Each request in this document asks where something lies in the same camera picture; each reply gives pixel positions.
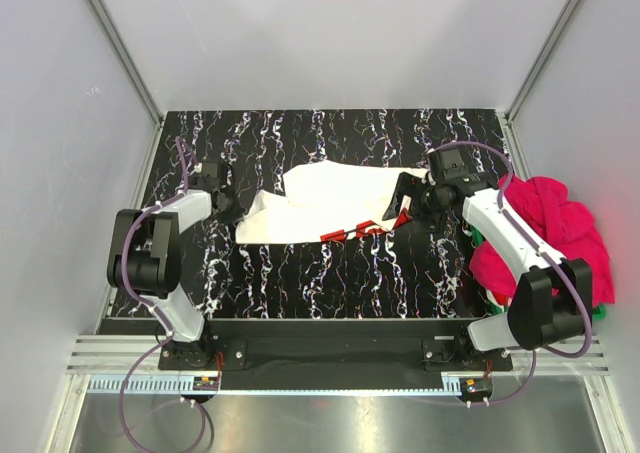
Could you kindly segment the white Coca-Cola t-shirt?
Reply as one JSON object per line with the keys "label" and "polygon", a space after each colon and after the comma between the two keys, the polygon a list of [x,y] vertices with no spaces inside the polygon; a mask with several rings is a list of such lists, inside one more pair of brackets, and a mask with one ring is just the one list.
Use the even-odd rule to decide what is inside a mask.
{"label": "white Coca-Cola t-shirt", "polygon": [[260,190],[238,223],[239,245],[326,243],[385,234],[408,223],[410,200],[389,220],[399,175],[423,178],[424,168],[355,166],[321,161],[283,175],[283,196]]}

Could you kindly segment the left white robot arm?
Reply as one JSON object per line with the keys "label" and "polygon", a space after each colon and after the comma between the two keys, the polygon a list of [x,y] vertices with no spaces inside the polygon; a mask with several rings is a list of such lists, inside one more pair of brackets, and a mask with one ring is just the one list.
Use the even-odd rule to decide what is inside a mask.
{"label": "left white robot arm", "polygon": [[196,369],[214,361],[216,345],[205,338],[204,317],[181,286],[181,235],[209,218],[229,225],[242,215],[232,166],[209,160],[196,166],[187,189],[173,198],[116,214],[108,283],[146,306],[169,339],[182,344],[181,357]]}

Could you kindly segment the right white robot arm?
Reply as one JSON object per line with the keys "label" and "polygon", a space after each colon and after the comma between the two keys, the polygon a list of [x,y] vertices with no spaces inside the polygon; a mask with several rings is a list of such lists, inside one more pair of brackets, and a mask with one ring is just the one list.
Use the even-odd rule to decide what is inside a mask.
{"label": "right white robot arm", "polygon": [[592,342],[592,270],[578,258],[567,259],[544,241],[509,204],[510,177],[497,183],[485,172],[473,172],[461,154],[461,143],[429,153],[428,172],[402,172],[383,217],[402,211],[430,233],[440,233],[450,212],[476,228],[499,254],[516,282],[508,310],[471,322],[466,337],[454,344],[454,357],[466,369],[486,362],[498,349],[545,349],[561,357],[569,352],[557,343],[582,337],[573,357],[587,353]]}

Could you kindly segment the magenta t-shirt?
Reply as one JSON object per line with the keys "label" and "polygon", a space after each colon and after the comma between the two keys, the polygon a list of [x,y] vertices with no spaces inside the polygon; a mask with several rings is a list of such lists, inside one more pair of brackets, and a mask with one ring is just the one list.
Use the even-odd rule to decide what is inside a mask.
{"label": "magenta t-shirt", "polygon": [[[569,198],[565,184],[544,176],[528,180],[515,177],[506,190],[506,199],[544,241],[566,258],[582,258],[589,264],[595,307],[616,302],[610,255],[595,219],[584,204]],[[489,242],[476,248],[470,271],[500,303],[514,296],[516,280]]]}

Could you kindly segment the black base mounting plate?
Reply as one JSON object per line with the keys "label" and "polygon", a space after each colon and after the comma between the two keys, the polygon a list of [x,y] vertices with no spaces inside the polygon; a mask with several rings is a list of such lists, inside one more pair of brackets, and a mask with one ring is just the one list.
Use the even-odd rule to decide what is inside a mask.
{"label": "black base mounting plate", "polygon": [[163,348],[168,371],[220,372],[226,392],[353,390],[422,393],[442,387],[444,373],[509,372],[503,350],[475,352],[467,319],[239,320],[208,323],[222,359]]}

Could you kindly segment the left small circuit board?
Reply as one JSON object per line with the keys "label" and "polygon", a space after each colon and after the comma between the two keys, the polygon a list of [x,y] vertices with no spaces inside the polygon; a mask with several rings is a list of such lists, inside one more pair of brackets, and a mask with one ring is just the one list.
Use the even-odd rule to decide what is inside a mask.
{"label": "left small circuit board", "polygon": [[196,376],[193,380],[194,391],[218,391],[220,388],[219,376]]}

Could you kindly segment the small circuit board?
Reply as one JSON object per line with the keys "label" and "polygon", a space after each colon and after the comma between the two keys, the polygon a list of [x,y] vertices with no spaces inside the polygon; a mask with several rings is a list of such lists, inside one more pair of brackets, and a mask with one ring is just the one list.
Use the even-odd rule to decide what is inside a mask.
{"label": "small circuit board", "polygon": [[489,378],[469,378],[465,382],[465,388],[469,393],[490,391],[493,388],[493,382]]}
{"label": "small circuit board", "polygon": [[196,376],[193,380],[194,391],[218,391],[220,388],[219,376]]}

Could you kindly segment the right small circuit board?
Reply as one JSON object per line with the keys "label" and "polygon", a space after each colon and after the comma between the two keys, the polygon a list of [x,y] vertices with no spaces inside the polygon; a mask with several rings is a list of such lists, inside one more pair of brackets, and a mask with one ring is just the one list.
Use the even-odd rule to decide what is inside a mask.
{"label": "right small circuit board", "polygon": [[489,378],[469,378],[465,382],[465,388],[469,393],[490,391],[493,388],[493,382]]}

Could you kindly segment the green plastic basket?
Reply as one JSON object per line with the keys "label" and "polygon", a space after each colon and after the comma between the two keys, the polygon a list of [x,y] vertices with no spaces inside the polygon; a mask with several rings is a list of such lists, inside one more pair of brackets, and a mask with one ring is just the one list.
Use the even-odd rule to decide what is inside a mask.
{"label": "green plastic basket", "polygon": [[[508,308],[515,292],[513,279],[504,262],[475,227],[471,228],[474,253],[470,270],[486,290],[495,309]],[[605,305],[615,303],[610,258],[598,231],[591,227],[585,233],[571,233],[567,240],[554,240],[552,245],[569,259],[584,258],[593,270],[594,318],[605,318]]]}

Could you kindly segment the aluminium rail frame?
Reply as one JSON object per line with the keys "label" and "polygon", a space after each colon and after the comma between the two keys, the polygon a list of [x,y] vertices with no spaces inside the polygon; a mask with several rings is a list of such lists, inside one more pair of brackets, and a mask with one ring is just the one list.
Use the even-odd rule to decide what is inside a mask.
{"label": "aluminium rail frame", "polygon": [[597,341],[583,356],[566,357],[579,343],[561,341],[555,352],[500,348],[464,360],[447,335],[227,334],[214,340],[213,358],[197,360],[154,336],[81,335],[66,371],[109,393],[459,396],[500,376],[607,374]]}

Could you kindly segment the left corner aluminium post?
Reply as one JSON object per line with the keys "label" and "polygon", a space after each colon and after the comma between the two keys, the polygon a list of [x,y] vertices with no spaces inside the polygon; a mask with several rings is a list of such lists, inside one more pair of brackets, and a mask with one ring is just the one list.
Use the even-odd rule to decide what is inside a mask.
{"label": "left corner aluminium post", "polygon": [[156,128],[160,128],[164,113],[158,107],[147,87],[135,61],[129,52],[105,0],[85,0],[99,28],[104,34],[119,65],[143,106],[147,116]]}

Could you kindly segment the corner aluminium post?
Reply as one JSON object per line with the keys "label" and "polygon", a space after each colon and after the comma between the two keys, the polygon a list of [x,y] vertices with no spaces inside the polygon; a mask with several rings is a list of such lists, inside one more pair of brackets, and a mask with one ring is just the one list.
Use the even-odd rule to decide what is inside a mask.
{"label": "corner aluminium post", "polygon": [[565,0],[523,83],[510,106],[504,112],[504,117],[508,125],[515,123],[515,119],[568,32],[571,23],[578,14],[584,1],[585,0]]}
{"label": "corner aluminium post", "polygon": [[156,128],[160,128],[164,113],[158,107],[147,87],[135,61],[129,52],[105,0],[85,0],[99,28],[104,34],[119,65],[143,106],[147,116]]}

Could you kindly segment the right corner aluminium post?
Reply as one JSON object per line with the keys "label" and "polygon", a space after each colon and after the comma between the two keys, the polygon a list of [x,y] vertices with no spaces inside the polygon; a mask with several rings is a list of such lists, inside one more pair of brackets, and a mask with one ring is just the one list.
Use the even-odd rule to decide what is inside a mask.
{"label": "right corner aluminium post", "polygon": [[515,123],[515,119],[568,32],[571,23],[578,14],[584,1],[585,0],[565,0],[523,83],[510,106],[504,112],[504,117],[508,125]]}

